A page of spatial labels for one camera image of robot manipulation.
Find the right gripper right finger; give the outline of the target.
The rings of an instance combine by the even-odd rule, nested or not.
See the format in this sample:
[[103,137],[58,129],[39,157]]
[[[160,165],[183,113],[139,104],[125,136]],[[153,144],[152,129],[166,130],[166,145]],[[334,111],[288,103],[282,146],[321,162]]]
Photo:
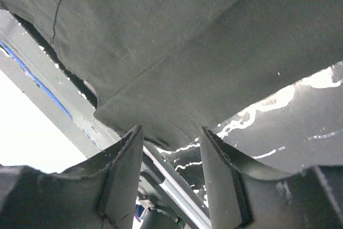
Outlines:
[[202,128],[200,154],[213,228],[342,228],[342,167],[290,174]]

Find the black button shirt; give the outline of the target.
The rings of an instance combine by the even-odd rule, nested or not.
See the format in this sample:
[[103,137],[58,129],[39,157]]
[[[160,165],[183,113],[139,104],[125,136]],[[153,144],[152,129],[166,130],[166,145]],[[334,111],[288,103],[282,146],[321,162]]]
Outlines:
[[95,117],[175,150],[342,60],[342,0],[1,0],[88,82]]

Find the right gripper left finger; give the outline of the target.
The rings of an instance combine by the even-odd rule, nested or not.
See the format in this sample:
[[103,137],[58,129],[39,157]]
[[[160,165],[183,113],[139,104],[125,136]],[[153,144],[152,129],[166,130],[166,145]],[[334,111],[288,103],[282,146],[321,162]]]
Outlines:
[[1,228],[131,228],[142,155],[137,125],[62,173],[1,167]]

